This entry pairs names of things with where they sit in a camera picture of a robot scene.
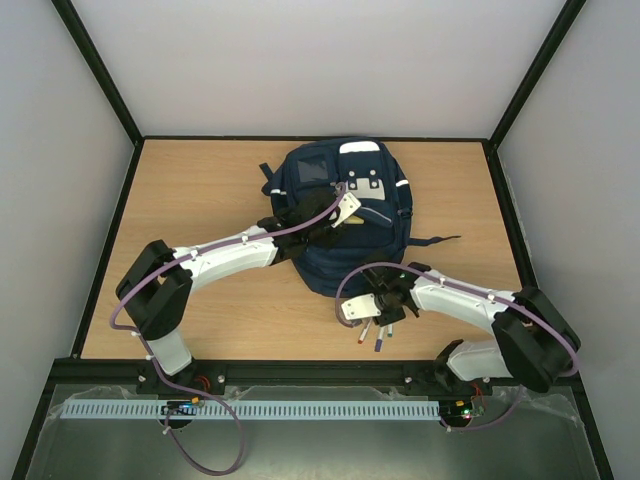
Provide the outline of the navy blue student backpack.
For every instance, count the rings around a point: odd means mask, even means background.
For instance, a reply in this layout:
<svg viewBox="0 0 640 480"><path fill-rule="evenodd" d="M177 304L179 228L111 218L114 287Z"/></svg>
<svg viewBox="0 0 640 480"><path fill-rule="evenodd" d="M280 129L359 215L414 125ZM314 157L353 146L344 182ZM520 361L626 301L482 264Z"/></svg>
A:
<svg viewBox="0 0 640 480"><path fill-rule="evenodd" d="M360 202L357 224L343 223L344 233L328 248L308 246L292 263L314 293L333 297L343 278L355 268L377 261L399 263L409 246L443 242L441 236L413 238L413 199L409 180L382 142L369 137L321 140L289 152L272 170L263 163L262 193L272 210L295 207L316 190L338 183Z"/></svg>

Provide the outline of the yellow highlighter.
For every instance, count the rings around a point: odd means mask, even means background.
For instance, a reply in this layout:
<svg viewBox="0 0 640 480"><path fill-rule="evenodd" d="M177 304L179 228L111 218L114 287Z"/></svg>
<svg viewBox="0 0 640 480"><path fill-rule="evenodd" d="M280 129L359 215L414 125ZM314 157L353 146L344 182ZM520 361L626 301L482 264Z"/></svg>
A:
<svg viewBox="0 0 640 480"><path fill-rule="evenodd" d="M345 224L348 225L361 225L364 223L364 220L357 216L350 216L345 220Z"/></svg>

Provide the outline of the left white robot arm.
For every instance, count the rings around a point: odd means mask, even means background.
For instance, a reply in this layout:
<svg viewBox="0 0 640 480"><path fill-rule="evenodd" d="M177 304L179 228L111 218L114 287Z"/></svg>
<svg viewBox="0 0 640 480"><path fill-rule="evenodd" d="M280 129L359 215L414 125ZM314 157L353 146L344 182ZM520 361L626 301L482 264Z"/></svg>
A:
<svg viewBox="0 0 640 480"><path fill-rule="evenodd" d="M315 190L298 205L220 240L180 248L154 241L117 286L119 303L110 325L139 338L147 357L164 374L175 376L193 361L180 331L193 293L245 270L293 260L311 245L332 245L360 207L340 183L333 191Z"/></svg>

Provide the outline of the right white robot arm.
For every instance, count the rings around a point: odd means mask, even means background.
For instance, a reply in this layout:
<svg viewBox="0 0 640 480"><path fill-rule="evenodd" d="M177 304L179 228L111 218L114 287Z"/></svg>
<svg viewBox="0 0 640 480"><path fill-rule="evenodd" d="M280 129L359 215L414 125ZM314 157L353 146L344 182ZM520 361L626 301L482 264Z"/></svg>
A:
<svg viewBox="0 0 640 480"><path fill-rule="evenodd" d="M364 271L369 291L362 307L343 307L350 319L371 317L379 326L404 319L405 313L441 313L487 334L481 342L451 342L436 360L436 379L455 392L473 380L511 378L545 393L578 370L580 339L536 287L517 292L495 290L455 280L417 262L376 262Z"/></svg>

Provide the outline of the red marker pen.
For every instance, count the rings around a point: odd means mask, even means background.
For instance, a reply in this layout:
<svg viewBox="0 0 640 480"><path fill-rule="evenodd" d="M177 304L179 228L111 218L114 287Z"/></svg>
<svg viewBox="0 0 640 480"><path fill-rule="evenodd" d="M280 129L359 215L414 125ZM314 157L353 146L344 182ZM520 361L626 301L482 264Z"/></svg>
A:
<svg viewBox="0 0 640 480"><path fill-rule="evenodd" d="M366 339L366 337L367 337L367 335L368 335L368 333L370 331L370 328L371 328L371 324L370 323L365 324L365 326L363 327L363 329L362 329L362 331L361 331L361 333L360 333L360 335L358 337L358 340L357 340L358 344L363 344L364 343L364 341L365 341L365 339Z"/></svg>

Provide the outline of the purple marker pen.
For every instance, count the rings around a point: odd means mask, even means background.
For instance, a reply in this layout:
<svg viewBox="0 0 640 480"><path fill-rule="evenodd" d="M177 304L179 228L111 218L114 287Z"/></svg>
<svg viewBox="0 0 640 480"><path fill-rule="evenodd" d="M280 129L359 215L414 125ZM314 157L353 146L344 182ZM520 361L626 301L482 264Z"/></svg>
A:
<svg viewBox="0 0 640 480"><path fill-rule="evenodd" d="M374 347L374 351L376 353L381 351L385 336L386 336L386 328L385 327L381 327L379 329L379 332L378 332L378 335L377 335L377 338L376 338L376 342L375 342L375 347Z"/></svg>

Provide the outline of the black aluminium frame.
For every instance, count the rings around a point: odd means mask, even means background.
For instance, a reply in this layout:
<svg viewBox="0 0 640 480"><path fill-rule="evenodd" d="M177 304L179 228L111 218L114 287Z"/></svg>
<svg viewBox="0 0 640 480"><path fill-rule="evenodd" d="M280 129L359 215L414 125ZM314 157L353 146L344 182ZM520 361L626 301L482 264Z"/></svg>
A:
<svg viewBox="0 0 640 480"><path fill-rule="evenodd" d="M491 176L518 275L521 282L526 285L536 285L537 279L533 271L529 251L525 245L524 229L517 218L513 196L508 191L506 175L500 163L498 148L506 138L507 133L562 41L569 33L584 4L585 0L569 0L563 5L495 131L490 138L479 141L483 148L483 154ZM142 360L83 360L80 357L89 332L90 316L94 313L97 305L99 289L106 275L107 264L113 251L143 147L151 139L140 133L73 3L70 1L56 1L53 6L74 43L79 48L85 63L98 81L116 116L124 125L134 150L71 353L67 357L55 360L52 365L13 472L13 476L16 479L26 478L32 466L37 443L44 428L45 413L52 404L53 391L56 386L62 384L93 384L100 381L106 381L110 385L130 384L133 381L134 374L142 372L147 366L146 362ZM397 386L400 383L401 374L409 372L426 373L433 363L429 360L207 360L204 365L211 371L226 374L227 385L246 386L250 382L255 382L258 385L265 386L282 381L287 386L329 387Z"/></svg>

